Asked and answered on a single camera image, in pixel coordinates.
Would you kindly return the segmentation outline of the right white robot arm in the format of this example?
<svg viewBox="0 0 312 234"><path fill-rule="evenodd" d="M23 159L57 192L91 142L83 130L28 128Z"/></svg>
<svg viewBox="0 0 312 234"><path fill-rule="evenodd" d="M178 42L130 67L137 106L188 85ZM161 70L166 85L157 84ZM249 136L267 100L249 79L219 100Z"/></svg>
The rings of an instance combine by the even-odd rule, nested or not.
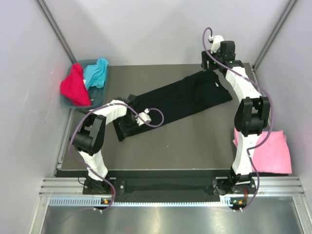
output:
<svg viewBox="0 0 312 234"><path fill-rule="evenodd" d="M234 163L227 180L215 179L214 190L222 195L228 192L244 193L255 188L252 179L255 146L268 125L270 102L262 96L248 78L243 63L235 58L235 43L222 36L209 37L212 47L202 52L202 68L219 70L236 94L239 106L234 117L238 144Z"/></svg>

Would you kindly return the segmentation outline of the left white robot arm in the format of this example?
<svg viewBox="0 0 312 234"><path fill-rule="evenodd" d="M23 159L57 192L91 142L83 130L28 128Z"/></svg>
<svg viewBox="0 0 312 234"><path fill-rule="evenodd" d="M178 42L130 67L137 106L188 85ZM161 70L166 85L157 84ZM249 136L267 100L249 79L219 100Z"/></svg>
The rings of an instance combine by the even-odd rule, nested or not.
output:
<svg viewBox="0 0 312 234"><path fill-rule="evenodd" d="M84 182L86 194L104 194L111 190L111 182L105 178L108 169L103 162L101 148L104 144L106 125L113 123L120 141L144 124L128 107L136 108L138 97L115 98L107 108L91 113L80 125L73 139L73 146L87 166L88 176Z"/></svg>

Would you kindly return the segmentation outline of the black t shirt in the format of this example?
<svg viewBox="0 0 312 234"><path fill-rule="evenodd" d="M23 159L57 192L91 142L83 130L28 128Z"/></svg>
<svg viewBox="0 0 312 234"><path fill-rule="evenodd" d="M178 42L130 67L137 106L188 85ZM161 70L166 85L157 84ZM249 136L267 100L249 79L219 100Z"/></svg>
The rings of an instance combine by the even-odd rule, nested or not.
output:
<svg viewBox="0 0 312 234"><path fill-rule="evenodd" d="M163 125L202 112L208 108L232 100L229 91L220 83L214 71L199 71L182 80L135 96L129 95L126 104L137 113L145 109L157 108L149 112L152 125Z"/></svg>

